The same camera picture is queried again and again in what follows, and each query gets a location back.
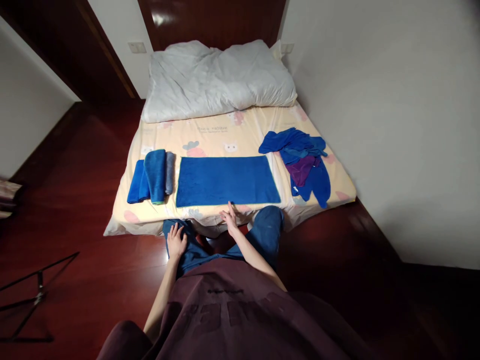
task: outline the wooden door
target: wooden door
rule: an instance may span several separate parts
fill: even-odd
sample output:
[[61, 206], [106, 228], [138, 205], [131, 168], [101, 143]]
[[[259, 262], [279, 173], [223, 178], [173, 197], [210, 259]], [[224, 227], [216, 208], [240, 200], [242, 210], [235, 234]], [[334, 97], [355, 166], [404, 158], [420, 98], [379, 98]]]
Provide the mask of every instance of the wooden door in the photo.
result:
[[3, 0], [0, 15], [83, 101], [139, 98], [87, 0]]

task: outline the white wall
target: white wall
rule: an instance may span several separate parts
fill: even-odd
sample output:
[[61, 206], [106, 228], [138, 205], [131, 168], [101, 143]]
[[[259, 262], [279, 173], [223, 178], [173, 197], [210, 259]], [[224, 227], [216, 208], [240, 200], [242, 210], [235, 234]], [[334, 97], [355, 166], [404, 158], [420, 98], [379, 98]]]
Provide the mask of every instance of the white wall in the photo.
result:
[[480, 269], [480, 31], [462, 0], [290, 0], [300, 103], [405, 262]]
[[[137, 0], [88, 0], [140, 98], [147, 97], [153, 53]], [[131, 53], [128, 42], [143, 42], [146, 53]]]
[[0, 17], [0, 177], [10, 178], [78, 97]]

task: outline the mattress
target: mattress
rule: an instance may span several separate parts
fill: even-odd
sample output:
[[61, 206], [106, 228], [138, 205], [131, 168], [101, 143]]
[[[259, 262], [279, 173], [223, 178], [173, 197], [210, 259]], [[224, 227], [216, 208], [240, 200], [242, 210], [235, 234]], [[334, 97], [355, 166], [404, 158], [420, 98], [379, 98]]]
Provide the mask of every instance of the mattress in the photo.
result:
[[[161, 123], [140, 121], [104, 235], [159, 235], [162, 232], [163, 220], [189, 219], [200, 234], [216, 237], [227, 229], [219, 215], [220, 211], [227, 210], [226, 205], [176, 207], [181, 157], [259, 156], [259, 146], [269, 131], [278, 133], [292, 127], [311, 136], [320, 136], [298, 103], [293, 107], [252, 107], [228, 114]], [[153, 205], [149, 200], [128, 204], [127, 195], [137, 161], [156, 149], [165, 149], [176, 154], [173, 194], [161, 205]], [[325, 151], [328, 157], [323, 158], [323, 161], [331, 184], [327, 205], [328, 209], [331, 209], [354, 201], [356, 190], [328, 145]], [[290, 174], [280, 154], [271, 152], [266, 156], [281, 199], [280, 203], [273, 205], [283, 209], [286, 231], [324, 210], [313, 193], [308, 201], [304, 201], [300, 196], [293, 197]], [[238, 223], [251, 222], [255, 214], [267, 205], [236, 205]]]

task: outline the black metal stand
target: black metal stand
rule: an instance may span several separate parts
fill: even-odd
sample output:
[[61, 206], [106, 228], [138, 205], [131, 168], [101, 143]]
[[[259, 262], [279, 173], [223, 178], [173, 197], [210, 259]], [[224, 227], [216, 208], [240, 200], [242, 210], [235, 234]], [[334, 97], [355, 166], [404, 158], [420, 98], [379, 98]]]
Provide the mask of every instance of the black metal stand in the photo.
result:
[[2, 290], [10, 288], [13, 285], [16, 285], [16, 284], [18, 284], [18, 283], [20, 283], [20, 282], [22, 282], [22, 281], [24, 281], [28, 278], [31, 278], [32, 276], [37, 275], [37, 280], [38, 280], [38, 294], [37, 294], [37, 296], [0, 307], [0, 312], [2, 312], [2, 311], [13, 309], [13, 308], [25, 305], [25, 304], [33, 303], [32, 308], [30, 309], [28, 314], [25, 316], [23, 321], [20, 323], [20, 325], [17, 327], [17, 329], [15, 330], [13, 335], [10, 336], [10, 337], [0, 337], [0, 343], [51, 343], [54, 340], [54, 338], [50, 335], [48, 335], [47, 337], [19, 337], [19, 334], [22, 331], [22, 329], [24, 328], [27, 321], [32, 316], [32, 314], [34, 313], [37, 306], [47, 296], [47, 292], [44, 292], [44, 271], [54, 267], [55, 265], [58, 265], [60, 263], [63, 263], [64, 261], [70, 259], [70, 261], [64, 266], [64, 269], [65, 269], [78, 256], [78, 254], [80, 254], [80, 251], [77, 251], [76, 253], [74, 253], [70, 256], [64, 257], [61, 260], [58, 260], [54, 263], [51, 263], [50, 265], [45, 266], [38, 271], [32, 272], [31, 274], [29, 274], [27, 276], [24, 276], [24, 277], [22, 277], [18, 280], [15, 280], [15, 281], [9, 283], [8, 285], [5, 285], [5, 286], [0, 288], [0, 292], [1, 292]]

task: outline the bed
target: bed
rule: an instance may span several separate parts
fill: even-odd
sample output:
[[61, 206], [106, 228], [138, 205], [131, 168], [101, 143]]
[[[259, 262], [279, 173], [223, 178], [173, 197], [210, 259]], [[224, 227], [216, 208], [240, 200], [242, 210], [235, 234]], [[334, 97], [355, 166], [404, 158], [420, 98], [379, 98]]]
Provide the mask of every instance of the bed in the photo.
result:
[[[156, 52], [164, 51], [172, 44], [190, 41], [200, 41], [207, 47], [225, 50], [235, 44], [247, 44], [260, 39], [272, 47], [277, 40], [285, 8], [285, 0], [179, 0], [175, 3], [138, 0], [138, 3]], [[150, 87], [152, 81], [151, 63]], [[289, 98], [289, 101], [293, 101], [285, 103], [285, 107], [242, 107], [242, 111], [156, 122], [155, 114], [150, 118], [145, 116], [152, 97], [159, 97], [152, 96], [151, 90], [142, 113], [143, 120], [140, 121], [130, 146], [125, 173], [120, 180], [105, 236], [159, 235], [164, 220], [179, 218], [189, 219], [199, 233], [215, 238], [226, 230], [226, 225], [219, 216], [219, 211], [226, 210], [226, 205], [176, 207], [182, 157], [259, 156], [259, 146], [269, 131], [278, 133], [292, 127], [311, 136], [320, 136], [295, 101], [295, 91], [294, 97]], [[157, 109], [161, 111], [163, 106], [157, 106]], [[153, 205], [150, 200], [128, 204], [127, 195], [137, 161], [145, 159], [148, 152], [157, 149], [176, 154], [173, 193], [160, 205]], [[345, 169], [328, 146], [325, 151], [328, 156], [323, 158], [323, 163], [331, 186], [327, 208], [355, 201], [356, 190]], [[278, 152], [270, 152], [266, 157], [280, 195], [280, 203], [274, 205], [284, 210], [286, 231], [324, 210], [313, 193], [308, 201], [302, 200], [300, 196], [292, 196], [290, 174]], [[267, 205], [236, 204], [239, 224], [254, 220], [255, 214]]]
[[[228, 114], [175, 120], [161, 123], [140, 122], [128, 153], [125, 173], [113, 205], [113, 213], [104, 235], [148, 234], [158, 235], [163, 220], [190, 219], [196, 230], [214, 238], [226, 230], [219, 211], [226, 206], [192, 206], [177, 208], [177, 187], [165, 204], [152, 205], [150, 201], [128, 204], [127, 195], [137, 160], [154, 149], [165, 149], [176, 154], [175, 184], [180, 173], [180, 157], [248, 157], [258, 156], [258, 148], [268, 131], [280, 132], [295, 127], [311, 136], [319, 136], [302, 107], [252, 107], [245, 111]], [[328, 208], [352, 202], [356, 190], [342, 164], [327, 146], [328, 157], [324, 164], [330, 177], [331, 195]], [[289, 231], [304, 220], [323, 211], [315, 196], [305, 202], [300, 196], [293, 197], [290, 175], [277, 152], [266, 155], [281, 203], [274, 204], [284, 210], [285, 230]], [[267, 204], [240, 204], [236, 206], [239, 222], [246, 224], [258, 210]]]

